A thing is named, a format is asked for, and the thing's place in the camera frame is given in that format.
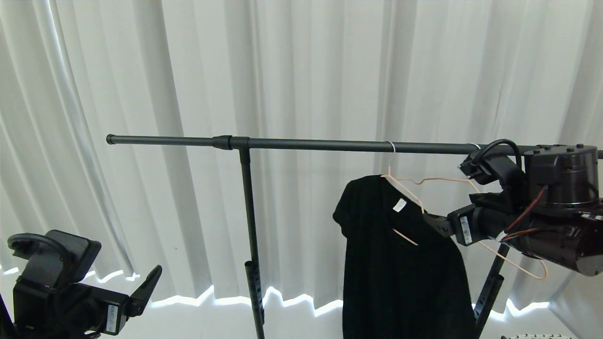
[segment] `rack leg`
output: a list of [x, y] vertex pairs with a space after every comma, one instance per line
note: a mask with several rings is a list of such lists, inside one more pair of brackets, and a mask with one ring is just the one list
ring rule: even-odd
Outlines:
[[245, 263], [251, 310], [256, 325], [258, 339], [264, 339], [264, 306], [262, 305], [262, 284], [260, 282], [259, 255], [257, 250], [256, 216], [253, 207], [253, 188], [251, 186], [251, 156], [249, 148], [240, 148], [241, 169], [243, 173], [243, 192], [245, 194], [245, 210], [247, 211], [247, 230], [249, 232], [249, 248], [251, 261]]
[[[504, 244], [500, 244], [498, 247], [498, 254], [506, 257], [508, 253], [509, 247]], [[479, 293], [478, 302], [475, 304], [475, 308], [473, 309], [473, 313], [475, 314], [477, 338], [482, 335], [482, 331], [486, 325], [486, 320], [488, 320], [490, 311], [492, 311], [492, 307], [494, 307], [494, 301], [498, 296], [502, 282], [505, 280], [505, 278], [500, 275], [500, 270], [504, 262], [505, 261], [499, 256], [496, 256], [492, 262], [492, 266], [490, 267], [490, 272], [488, 273], [484, 287], [482, 287], [482, 291]]]

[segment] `white curtain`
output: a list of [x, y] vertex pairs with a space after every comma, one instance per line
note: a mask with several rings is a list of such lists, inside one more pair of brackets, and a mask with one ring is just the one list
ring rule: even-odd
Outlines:
[[[107, 145], [105, 136], [603, 145], [601, 1], [2, 1], [5, 240], [61, 229], [101, 241], [99, 276], [164, 267], [154, 300], [248, 295], [235, 151]], [[340, 299], [344, 185], [390, 155], [252, 150], [264, 290]], [[398, 154], [398, 176], [461, 177], [463, 156]], [[465, 185], [412, 187], [430, 211]], [[499, 189], [496, 185], [488, 187]], [[473, 300], [493, 255], [462, 248]], [[535, 274], [538, 263], [512, 251]], [[496, 310], [548, 301], [505, 265]]]

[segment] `shirt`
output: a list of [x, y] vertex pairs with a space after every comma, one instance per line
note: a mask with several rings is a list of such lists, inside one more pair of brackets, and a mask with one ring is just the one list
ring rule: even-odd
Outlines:
[[[396, 204], [404, 207], [394, 210]], [[347, 238], [343, 336], [473, 339], [475, 316], [458, 247], [386, 178], [347, 184], [333, 213]], [[418, 245], [399, 236], [398, 230]]]

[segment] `clothing rack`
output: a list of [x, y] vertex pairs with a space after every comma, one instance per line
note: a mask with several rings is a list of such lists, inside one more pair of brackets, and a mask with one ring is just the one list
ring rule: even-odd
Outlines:
[[[388, 142], [388, 141], [336, 141], [310, 139], [265, 139], [249, 138], [246, 136], [222, 135], [212, 138], [187, 138], [172, 136], [118, 136], [107, 135], [108, 144], [138, 144], [138, 145], [178, 145], [178, 146], [209, 146], [221, 150], [238, 150], [243, 176], [243, 192], [245, 210], [247, 213], [247, 230], [251, 260], [245, 263], [245, 273], [249, 286], [251, 309], [258, 339], [264, 339], [264, 306], [262, 304], [262, 285], [260, 281], [260, 261], [257, 250], [256, 219], [253, 206], [253, 187], [251, 185], [251, 155], [252, 148], [273, 150], [317, 150], [317, 151], [351, 151], [351, 152], [380, 152], [380, 153], [423, 153], [423, 154], [469, 154], [486, 145], [477, 144], [436, 144], [425, 142]], [[520, 152], [534, 150], [538, 146], [519, 146]], [[496, 151], [513, 155], [511, 147], [496, 146]], [[598, 151], [598, 158], [603, 159], [603, 151]], [[506, 256], [508, 247], [501, 244], [499, 254]], [[502, 267], [500, 257], [494, 259], [482, 292], [474, 310], [476, 316], [476, 331], [481, 334], [485, 321], [492, 310], [494, 300], [502, 285], [503, 277], [499, 274]]]

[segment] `white label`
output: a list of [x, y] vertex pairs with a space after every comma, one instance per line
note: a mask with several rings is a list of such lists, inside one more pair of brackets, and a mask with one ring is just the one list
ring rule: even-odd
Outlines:
[[465, 244], [471, 244], [473, 238], [471, 238], [471, 230], [469, 229], [469, 220], [467, 220], [467, 217], [461, 217], [461, 228], [463, 229]]
[[502, 240], [502, 238], [506, 237], [507, 233], [505, 233], [505, 231], [502, 231], [500, 234], [498, 234], [498, 236], [496, 236], [496, 241], [500, 242]]
[[117, 331], [117, 316], [119, 308], [115, 305], [109, 305], [107, 309], [107, 332], [115, 333]]
[[400, 200], [398, 200], [398, 203], [394, 206], [394, 211], [396, 212], [400, 212], [404, 206], [406, 206], [406, 200], [400, 198]]

